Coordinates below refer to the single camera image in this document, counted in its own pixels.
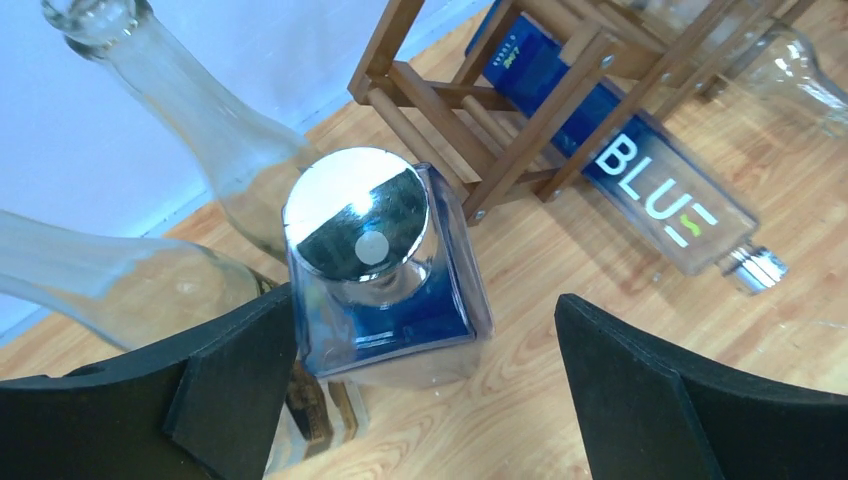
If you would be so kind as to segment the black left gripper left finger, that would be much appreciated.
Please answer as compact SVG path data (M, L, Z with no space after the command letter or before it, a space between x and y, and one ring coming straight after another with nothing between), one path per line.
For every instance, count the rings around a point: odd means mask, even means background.
M61 377L1 384L5 479L259 479L296 357L291 288Z

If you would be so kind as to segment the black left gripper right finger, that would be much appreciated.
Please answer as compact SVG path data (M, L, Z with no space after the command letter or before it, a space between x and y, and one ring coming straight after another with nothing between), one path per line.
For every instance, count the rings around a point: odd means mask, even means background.
M596 479L843 479L847 399L737 370L569 293L555 323Z

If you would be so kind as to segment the blue clear square bottle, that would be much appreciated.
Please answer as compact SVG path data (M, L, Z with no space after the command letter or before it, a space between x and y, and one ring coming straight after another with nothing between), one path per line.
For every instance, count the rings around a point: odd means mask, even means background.
M410 389L474 375L494 321L460 201L436 168L341 149L301 175L282 219L309 373Z

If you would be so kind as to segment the clear glass bottle gold label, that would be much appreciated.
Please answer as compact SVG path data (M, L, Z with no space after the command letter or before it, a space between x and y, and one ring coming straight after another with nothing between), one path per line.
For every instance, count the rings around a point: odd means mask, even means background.
M79 56L113 72L193 153L229 224L284 261L282 210L320 152L223 86L146 1L44 1L45 19Z

